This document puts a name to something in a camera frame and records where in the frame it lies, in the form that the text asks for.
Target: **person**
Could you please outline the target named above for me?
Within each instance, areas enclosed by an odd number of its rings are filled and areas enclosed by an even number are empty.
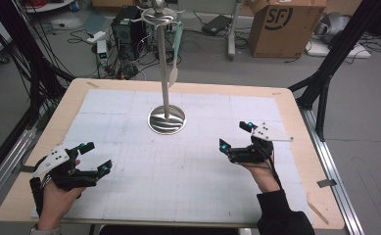
[[[261,235],[311,235],[315,234],[310,221],[302,211],[291,211],[278,177],[273,169],[273,158],[261,164],[242,164],[254,177],[261,190],[257,195],[262,209],[258,221]],[[60,221],[71,209],[74,200],[85,188],[69,192],[59,189],[50,180],[44,188],[43,211],[31,235],[61,234]]]

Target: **human hand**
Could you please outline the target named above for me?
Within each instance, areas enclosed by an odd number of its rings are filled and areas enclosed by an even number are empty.
[[[267,163],[241,164],[241,166],[246,168],[252,174],[261,192],[267,193],[278,191],[280,188],[273,176],[272,169],[269,168],[270,162],[269,160],[266,161]]]
[[[38,230],[52,230],[60,226],[62,217],[69,212],[74,200],[86,188],[73,188],[65,191],[50,180],[44,187],[43,210],[37,223]]]

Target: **black metal frame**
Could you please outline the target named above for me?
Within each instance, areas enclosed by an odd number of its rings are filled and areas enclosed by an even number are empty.
[[[298,106],[304,110],[311,110],[312,104],[319,96],[315,131],[323,142],[325,141],[323,130],[331,78],[380,12],[381,0],[363,0],[318,70],[312,76],[288,87],[292,92],[306,87],[302,96],[297,98]]]

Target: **black sleeve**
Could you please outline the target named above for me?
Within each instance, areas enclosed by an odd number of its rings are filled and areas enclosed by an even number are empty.
[[[261,235],[313,235],[309,219],[302,211],[291,211],[284,190],[257,195],[262,209],[258,221]]]

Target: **black box on floor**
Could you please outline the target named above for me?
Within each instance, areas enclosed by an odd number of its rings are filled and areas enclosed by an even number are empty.
[[[210,34],[210,35],[217,35],[220,31],[226,29],[226,27],[232,22],[232,19],[229,17],[226,17],[224,15],[220,15],[216,18],[214,18],[211,22],[206,23],[202,27],[202,31]]]
[[[138,44],[147,36],[144,22],[134,23],[131,20],[141,18],[140,10],[135,6],[123,6],[111,23],[114,39],[121,59],[137,60]]]

